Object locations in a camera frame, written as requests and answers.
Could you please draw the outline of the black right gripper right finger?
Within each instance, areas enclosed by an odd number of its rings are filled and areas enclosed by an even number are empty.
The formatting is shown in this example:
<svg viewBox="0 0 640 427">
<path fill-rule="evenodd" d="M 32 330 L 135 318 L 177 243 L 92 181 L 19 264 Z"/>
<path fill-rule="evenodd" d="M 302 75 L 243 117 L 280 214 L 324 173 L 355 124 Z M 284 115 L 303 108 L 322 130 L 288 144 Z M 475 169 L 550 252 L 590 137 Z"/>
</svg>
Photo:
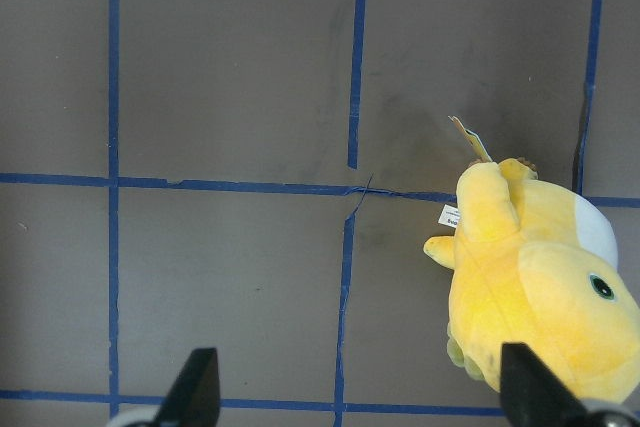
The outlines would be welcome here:
<svg viewBox="0 0 640 427">
<path fill-rule="evenodd" d="M 586 408 L 525 343 L 501 348 L 500 405 L 511 426 L 581 426 Z"/>
</svg>

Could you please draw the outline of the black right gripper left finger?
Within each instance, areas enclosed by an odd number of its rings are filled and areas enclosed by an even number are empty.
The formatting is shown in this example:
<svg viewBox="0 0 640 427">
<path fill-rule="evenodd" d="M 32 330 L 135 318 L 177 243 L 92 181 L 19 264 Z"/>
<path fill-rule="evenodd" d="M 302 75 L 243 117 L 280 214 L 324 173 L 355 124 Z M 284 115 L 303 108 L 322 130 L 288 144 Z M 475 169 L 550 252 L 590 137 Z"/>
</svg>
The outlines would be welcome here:
<svg viewBox="0 0 640 427">
<path fill-rule="evenodd" d="M 215 426 L 219 416 L 217 349 L 194 349 L 155 415 L 155 425 Z"/>
</svg>

